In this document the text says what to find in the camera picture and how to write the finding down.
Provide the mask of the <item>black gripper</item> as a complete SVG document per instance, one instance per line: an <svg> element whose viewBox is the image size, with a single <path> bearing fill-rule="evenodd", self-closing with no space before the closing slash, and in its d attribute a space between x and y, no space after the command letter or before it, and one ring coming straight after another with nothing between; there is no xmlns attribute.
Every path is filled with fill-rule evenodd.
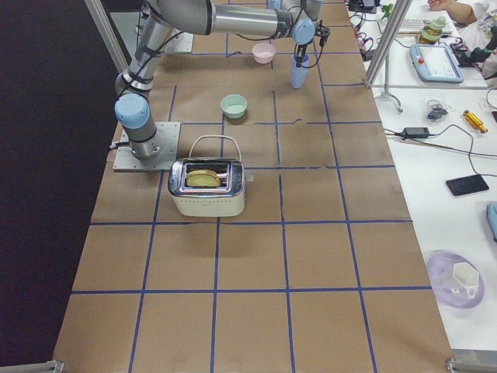
<svg viewBox="0 0 497 373"><path fill-rule="evenodd" d="M294 54L295 56L295 67L302 68L305 62L305 54L307 53L307 48L309 44L295 44Z"/></svg>

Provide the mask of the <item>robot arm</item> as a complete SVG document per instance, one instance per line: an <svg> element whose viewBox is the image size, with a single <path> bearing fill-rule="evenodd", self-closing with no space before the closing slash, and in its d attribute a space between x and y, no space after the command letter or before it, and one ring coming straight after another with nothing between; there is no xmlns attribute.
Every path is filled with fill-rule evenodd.
<svg viewBox="0 0 497 373"><path fill-rule="evenodd" d="M296 59L301 63L314 38L326 44L330 34L318 18L319 1L275 1L269 9L211 1L149 1L148 8L151 15L132 62L116 79L114 106L130 153L142 162L165 151L166 137L152 118L148 96L158 59L176 36L234 33L268 40L290 38L297 45Z"/></svg>

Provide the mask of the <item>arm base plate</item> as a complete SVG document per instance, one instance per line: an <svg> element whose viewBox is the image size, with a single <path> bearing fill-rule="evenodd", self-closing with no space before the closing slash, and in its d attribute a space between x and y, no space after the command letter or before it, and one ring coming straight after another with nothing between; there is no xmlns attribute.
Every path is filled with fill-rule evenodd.
<svg viewBox="0 0 497 373"><path fill-rule="evenodd" d="M183 33L169 41L165 46L166 54L191 54L193 50L194 35Z"/></svg>
<svg viewBox="0 0 497 373"><path fill-rule="evenodd" d="M156 137L159 143L150 141L141 146L141 151L146 155L144 160L138 159L128 145L128 136L122 132L121 141L125 142L116 150L113 170L116 172L156 172L168 171L177 158L180 122L155 122L157 126Z"/></svg>

